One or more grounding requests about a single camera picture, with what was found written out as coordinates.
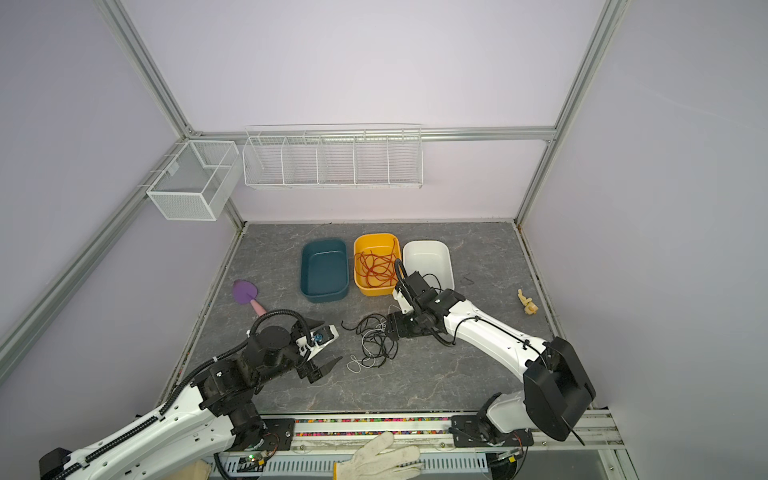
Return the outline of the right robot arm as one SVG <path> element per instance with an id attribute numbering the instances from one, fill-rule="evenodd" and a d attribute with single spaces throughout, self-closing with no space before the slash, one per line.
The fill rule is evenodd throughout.
<path id="1" fill-rule="evenodd" d="M 453 347 L 464 341 L 510 371 L 523 384 L 516 394 L 492 395 L 473 416 L 454 417 L 451 432 L 469 446 L 528 445 L 537 429 L 564 441 L 596 397 L 574 347 L 564 338 L 545 340 L 519 331 L 476 307 L 462 294 L 431 286 L 404 263 L 394 264 L 393 296 L 400 309 L 386 318 L 394 341 L 432 337 Z"/>

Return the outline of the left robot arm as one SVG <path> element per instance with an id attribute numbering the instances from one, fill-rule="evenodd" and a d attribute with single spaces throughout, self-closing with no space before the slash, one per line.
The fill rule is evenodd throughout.
<path id="1" fill-rule="evenodd" d="M 278 309 L 256 319 L 235 347 L 188 373 L 154 410 L 75 451 L 56 448 L 39 461 L 43 479 L 161 479 L 205 457 L 246 450 L 271 432 L 254 396 L 294 371 L 314 383 L 336 365 L 315 357 L 338 329 Z"/>

